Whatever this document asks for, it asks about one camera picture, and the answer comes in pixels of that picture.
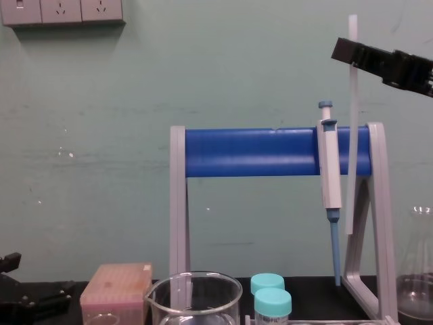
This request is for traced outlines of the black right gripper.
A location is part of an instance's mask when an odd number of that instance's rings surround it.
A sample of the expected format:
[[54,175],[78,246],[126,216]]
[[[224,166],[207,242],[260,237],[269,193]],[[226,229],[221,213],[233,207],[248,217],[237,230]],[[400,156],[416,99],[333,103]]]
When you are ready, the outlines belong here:
[[381,77],[391,87],[432,97],[432,60],[338,38],[332,59]]

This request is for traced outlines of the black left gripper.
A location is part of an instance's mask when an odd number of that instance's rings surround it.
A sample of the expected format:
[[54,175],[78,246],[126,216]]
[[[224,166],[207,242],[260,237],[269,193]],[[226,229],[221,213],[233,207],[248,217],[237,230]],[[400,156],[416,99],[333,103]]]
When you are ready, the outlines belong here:
[[[11,253],[0,258],[0,273],[19,268],[22,255]],[[64,282],[51,293],[37,292],[19,281],[1,274],[1,324],[34,324],[45,319],[44,311],[67,311],[75,282]]]

